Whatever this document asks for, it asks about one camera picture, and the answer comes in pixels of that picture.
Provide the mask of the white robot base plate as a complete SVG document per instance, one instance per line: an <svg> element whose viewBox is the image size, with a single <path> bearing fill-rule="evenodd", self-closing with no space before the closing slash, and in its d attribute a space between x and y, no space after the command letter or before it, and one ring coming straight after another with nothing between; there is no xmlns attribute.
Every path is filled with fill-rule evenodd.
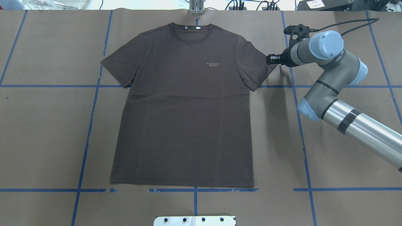
<svg viewBox="0 0 402 226"><path fill-rule="evenodd" d="M160 216L154 226L236 226L235 216Z"/></svg>

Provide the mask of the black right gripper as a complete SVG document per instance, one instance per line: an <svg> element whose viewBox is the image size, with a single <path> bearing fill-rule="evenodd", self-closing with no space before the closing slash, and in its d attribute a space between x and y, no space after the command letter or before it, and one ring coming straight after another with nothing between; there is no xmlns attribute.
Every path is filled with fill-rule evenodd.
<svg viewBox="0 0 402 226"><path fill-rule="evenodd" d="M267 65L285 65L287 67L294 67L295 63L291 58L291 48L286 48L282 54L269 54L266 60Z"/></svg>

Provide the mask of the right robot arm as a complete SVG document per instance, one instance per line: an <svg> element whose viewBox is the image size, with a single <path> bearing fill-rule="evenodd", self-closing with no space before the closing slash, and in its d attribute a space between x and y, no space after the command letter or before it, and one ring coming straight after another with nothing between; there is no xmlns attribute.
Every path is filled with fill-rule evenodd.
<svg viewBox="0 0 402 226"><path fill-rule="evenodd" d="M316 63L323 69L298 103L297 111L312 121L325 121L401 171L401 134L338 98L346 86L357 85L368 72L367 66L344 48L341 34L327 30L310 37L310 29L290 31L289 28L283 32L298 37L290 39L289 46L282 54L268 55L268 65L292 68Z"/></svg>

